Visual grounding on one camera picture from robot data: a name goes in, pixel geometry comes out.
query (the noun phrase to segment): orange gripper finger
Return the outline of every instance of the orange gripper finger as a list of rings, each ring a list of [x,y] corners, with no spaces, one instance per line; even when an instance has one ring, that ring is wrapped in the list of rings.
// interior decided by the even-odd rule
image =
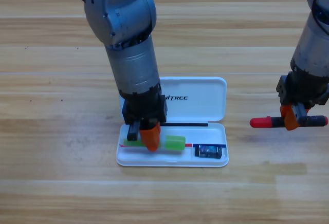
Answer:
[[[156,151],[160,145],[160,123],[148,130],[140,130],[141,141],[145,144],[149,151]]]
[[[287,130],[294,130],[300,127],[300,124],[298,123],[296,116],[294,115],[293,107],[292,105],[282,105],[280,107],[281,117],[284,118],[284,125]]]

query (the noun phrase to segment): white plastic case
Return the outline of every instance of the white plastic case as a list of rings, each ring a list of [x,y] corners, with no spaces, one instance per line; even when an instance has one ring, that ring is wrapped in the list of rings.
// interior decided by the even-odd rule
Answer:
[[[207,126],[162,126],[160,137],[185,136],[188,144],[222,146],[221,159],[195,156],[194,147],[183,151],[162,148],[149,152],[145,147],[122,147],[128,125],[120,130],[117,162],[122,166],[222,167],[229,161],[223,125],[209,123],[225,116],[227,83],[219,77],[161,77],[162,93],[167,98],[168,123],[206,123]],[[122,109],[124,100],[120,97]]]

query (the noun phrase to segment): wood grain surface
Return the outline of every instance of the wood grain surface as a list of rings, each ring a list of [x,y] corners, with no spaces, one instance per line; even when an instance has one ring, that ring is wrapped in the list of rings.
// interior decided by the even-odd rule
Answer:
[[[307,0],[155,2],[161,75],[228,83],[229,164],[120,167],[118,93],[83,3],[0,0],[0,223],[328,224],[328,128],[249,126],[279,114]]]

